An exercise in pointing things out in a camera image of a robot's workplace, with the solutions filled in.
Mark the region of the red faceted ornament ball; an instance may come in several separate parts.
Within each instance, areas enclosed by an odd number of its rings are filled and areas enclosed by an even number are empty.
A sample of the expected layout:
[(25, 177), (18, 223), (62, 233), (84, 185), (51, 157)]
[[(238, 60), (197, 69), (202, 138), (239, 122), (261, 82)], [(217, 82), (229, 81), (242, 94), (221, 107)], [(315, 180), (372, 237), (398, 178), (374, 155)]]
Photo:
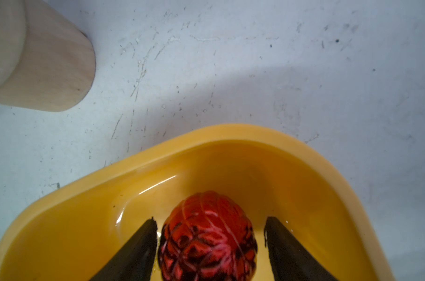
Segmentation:
[(163, 224), (157, 261), (164, 281), (250, 281), (258, 244), (242, 208), (214, 191), (180, 202)]

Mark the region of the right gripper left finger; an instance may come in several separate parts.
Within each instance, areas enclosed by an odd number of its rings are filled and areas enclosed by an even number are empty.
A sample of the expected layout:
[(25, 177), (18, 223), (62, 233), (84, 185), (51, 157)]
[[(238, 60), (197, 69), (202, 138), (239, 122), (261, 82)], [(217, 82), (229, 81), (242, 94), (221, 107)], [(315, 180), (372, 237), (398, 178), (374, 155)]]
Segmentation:
[(157, 248), (157, 222), (146, 220), (91, 281), (149, 281)]

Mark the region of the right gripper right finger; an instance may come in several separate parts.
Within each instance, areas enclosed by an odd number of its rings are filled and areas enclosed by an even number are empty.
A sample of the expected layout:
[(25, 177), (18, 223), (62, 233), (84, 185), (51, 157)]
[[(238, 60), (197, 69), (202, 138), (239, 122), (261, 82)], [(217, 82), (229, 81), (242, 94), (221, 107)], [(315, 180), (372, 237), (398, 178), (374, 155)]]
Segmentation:
[(336, 281), (276, 217), (268, 217), (265, 247), (276, 281)]

